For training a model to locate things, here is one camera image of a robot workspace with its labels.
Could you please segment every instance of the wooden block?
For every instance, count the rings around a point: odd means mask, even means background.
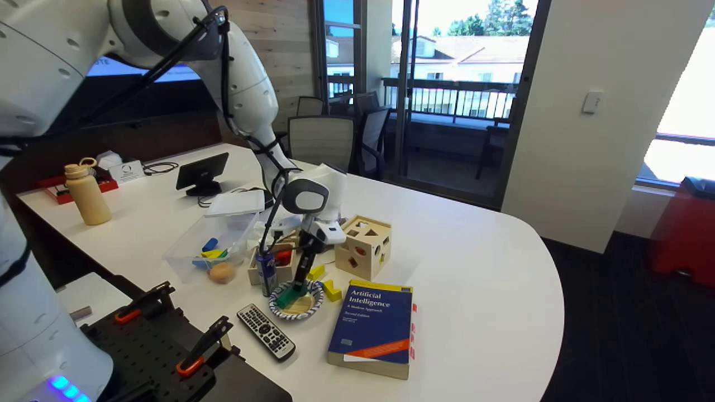
[[[357,214],[342,231],[348,239],[336,247],[336,266],[371,282],[392,257],[392,226]]]

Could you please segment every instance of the sky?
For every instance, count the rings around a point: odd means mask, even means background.
[[[536,0],[526,0],[527,13],[533,16]],[[489,0],[421,0],[421,34],[431,36],[436,27],[449,30],[454,21],[474,16],[488,18]],[[403,24],[403,0],[393,0],[393,23]]]

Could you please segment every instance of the yellow bottle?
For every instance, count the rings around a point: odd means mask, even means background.
[[[65,165],[65,185],[87,226],[100,226],[111,219],[108,202],[99,190],[89,165]]]

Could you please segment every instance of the black railing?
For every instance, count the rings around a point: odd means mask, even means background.
[[[327,75],[329,99],[347,99],[352,94],[352,75]]]
[[[513,97],[513,82],[411,80],[411,112],[452,121],[508,121]],[[382,104],[398,107],[398,79],[382,79]]]

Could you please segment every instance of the book cover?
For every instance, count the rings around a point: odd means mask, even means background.
[[[408,378],[411,287],[351,282],[329,344],[329,361]]]

